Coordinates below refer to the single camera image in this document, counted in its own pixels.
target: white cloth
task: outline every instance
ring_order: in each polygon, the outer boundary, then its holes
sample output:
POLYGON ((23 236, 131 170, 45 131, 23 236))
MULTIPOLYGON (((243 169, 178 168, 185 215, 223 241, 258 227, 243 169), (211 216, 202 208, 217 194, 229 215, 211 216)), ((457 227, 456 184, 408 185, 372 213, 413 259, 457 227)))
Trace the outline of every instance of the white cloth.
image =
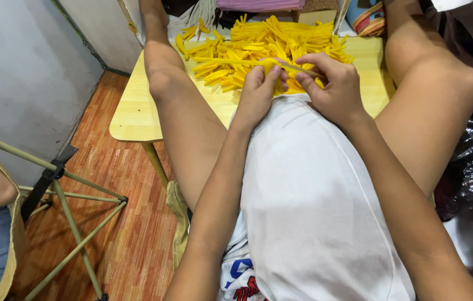
POLYGON ((414 300, 363 161, 307 101, 276 98, 253 133, 220 300, 414 300))

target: light wood tabletop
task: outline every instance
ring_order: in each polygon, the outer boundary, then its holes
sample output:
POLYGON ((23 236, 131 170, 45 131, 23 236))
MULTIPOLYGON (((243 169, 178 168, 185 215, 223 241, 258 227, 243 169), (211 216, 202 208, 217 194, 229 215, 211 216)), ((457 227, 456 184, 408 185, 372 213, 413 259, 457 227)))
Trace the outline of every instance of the light wood tabletop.
MULTIPOLYGON (((186 48, 194 47, 202 42, 185 42, 186 48)), ((385 68, 383 59, 383 40, 381 38, 347 38, 344 51, 355 56, 354 65, 361 77, 361 97, 369 114, 376 117, 389 102, 394 93, 394 85, 385 68)), ((197 63, 190 59, 185 61, 186 72, 205 97, 216 115, 229 126, 229 121, 238 105, 240 92, 223 93, 220 86, 204 85, 203 79, 195 79, 192 68, 197 63)), ((153 142, 162 141, 162 132, 158 120, 157 108, 149 94, 149 83, 140 54, 123 96, 110 123, 110 134, 123 142, 141 143, 157 171, 163 185, 167 185, 167 177, 162 169, 153 142)))

